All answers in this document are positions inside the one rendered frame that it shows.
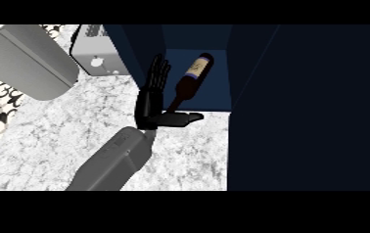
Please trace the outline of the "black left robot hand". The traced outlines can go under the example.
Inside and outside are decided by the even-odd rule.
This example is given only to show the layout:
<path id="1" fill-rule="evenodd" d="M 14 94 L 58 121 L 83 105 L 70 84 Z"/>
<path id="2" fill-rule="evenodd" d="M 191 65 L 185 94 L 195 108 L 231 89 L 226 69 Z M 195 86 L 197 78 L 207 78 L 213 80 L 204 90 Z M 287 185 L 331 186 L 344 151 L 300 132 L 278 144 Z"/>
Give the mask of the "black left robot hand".
<path id="1" fill-rule="evenodd" d="M 157 54 L 153 58 L 147 70 L 145 83 L 139 87 L 134 120 L 139 130 L 154 130 L 159 126 L 185 127 L 192 122 L 203 119 L 200 113 L 163 113 L 163 89 L 166 85 L 170 65 Z"/>

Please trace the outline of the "dark wine bottle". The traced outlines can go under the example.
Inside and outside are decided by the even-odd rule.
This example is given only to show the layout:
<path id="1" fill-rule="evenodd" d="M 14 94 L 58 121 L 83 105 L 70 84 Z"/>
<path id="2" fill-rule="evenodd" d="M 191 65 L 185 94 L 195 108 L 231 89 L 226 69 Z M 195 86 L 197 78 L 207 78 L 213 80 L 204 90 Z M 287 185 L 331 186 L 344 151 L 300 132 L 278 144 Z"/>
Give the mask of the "dark wine bottle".
<path id="1" fill-rule="evenodd" d="M 194 59 L 181 80 L 178 81 L 175 92 L 176 96 L 166 109 L 172 113 L 181 105 L 181 102 L 190 100 L 197 92 L 198 86 L 207 76 L 213 66 L 213 57 L 209 53 L 201 53 Z"/>

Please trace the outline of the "dark blue cabinet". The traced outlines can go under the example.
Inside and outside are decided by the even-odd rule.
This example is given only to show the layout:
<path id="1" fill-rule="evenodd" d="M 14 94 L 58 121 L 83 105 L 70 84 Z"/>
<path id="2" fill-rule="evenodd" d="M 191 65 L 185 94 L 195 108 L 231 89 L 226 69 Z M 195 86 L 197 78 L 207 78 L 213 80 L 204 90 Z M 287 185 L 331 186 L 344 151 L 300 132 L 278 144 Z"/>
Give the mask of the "dark blue cabinet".
<path id="1" fill-rule="evenodd" d="M 175 86 L 190 64 L 207 53 L 213 66 L 179 109 L 232 110 L 276 31 L 274 24 L 107 24 L 104 29 L 136 85 L 145 82 L 153 58 L 160 55 L 169 61 L 164 105 L 175 99 Z"/>

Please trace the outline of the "dark blue cabinet door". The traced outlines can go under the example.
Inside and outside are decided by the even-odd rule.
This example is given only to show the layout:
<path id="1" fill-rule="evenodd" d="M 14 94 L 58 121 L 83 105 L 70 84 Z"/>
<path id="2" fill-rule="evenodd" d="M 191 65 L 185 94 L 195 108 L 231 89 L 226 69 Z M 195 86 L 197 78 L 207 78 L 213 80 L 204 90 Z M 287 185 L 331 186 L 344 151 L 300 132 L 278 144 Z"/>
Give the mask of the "dark blue cabinet door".
<path id="1" fill-rule="evenodd" d="M 228 146 L 232 191 L 370 190 L 370 24 L 276 28 Z"/>

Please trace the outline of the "pale grey box appliance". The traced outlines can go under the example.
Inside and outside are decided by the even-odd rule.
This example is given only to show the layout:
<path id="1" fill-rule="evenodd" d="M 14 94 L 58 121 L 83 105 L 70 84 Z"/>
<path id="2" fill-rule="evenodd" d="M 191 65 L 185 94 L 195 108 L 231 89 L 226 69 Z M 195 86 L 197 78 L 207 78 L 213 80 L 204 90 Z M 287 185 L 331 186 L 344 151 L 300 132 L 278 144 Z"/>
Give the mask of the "pale grey box appliance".
<path id="1" fill-rule="evenodd" d="M 69 55 L 89 76 L 129 75 L 101 24 L 77 26 Z"/>

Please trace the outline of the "grey rounded appliance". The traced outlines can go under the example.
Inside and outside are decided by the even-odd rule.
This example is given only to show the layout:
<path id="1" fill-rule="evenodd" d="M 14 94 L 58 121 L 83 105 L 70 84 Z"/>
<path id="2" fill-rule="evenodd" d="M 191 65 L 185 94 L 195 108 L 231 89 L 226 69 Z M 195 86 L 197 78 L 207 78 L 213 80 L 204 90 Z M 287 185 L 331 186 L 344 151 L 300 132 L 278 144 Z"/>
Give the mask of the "grey rounded appliance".
<path id="1" fill-rule="evenodd" d="M 39 101 L 73 87 L 77 66 L 36 24 L 0 24 L 0 80 Z"/>

